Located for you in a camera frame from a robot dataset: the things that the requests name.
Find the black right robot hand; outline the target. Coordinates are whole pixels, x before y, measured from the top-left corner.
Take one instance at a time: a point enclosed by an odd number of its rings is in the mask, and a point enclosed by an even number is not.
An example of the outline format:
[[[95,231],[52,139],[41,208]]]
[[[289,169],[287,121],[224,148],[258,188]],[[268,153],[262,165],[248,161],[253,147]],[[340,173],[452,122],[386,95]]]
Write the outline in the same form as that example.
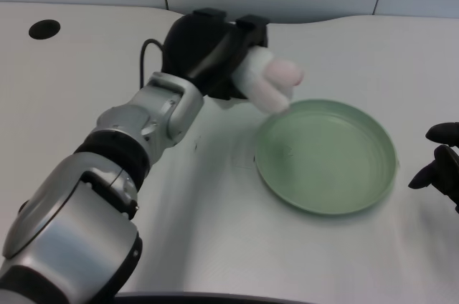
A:
[[[408,187],[421,189],[435,187],[447,196],[458,212],[458,122],[440,123],[432,126],[425,134],[426,139],[438,144],[434,160],[416,173]]]

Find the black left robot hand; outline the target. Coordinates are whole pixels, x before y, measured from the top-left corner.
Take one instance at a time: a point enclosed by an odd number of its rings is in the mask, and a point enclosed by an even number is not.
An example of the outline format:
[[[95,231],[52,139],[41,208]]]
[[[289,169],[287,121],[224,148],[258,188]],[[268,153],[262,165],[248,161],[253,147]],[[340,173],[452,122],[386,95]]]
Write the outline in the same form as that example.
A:
[[[161,71],[193,84],[203,96],[245,99],[232,73],[255,46],[268,45],[268,19],[246,15],[234,23],[225,11],[197,9],[176,20],[163,43]]]

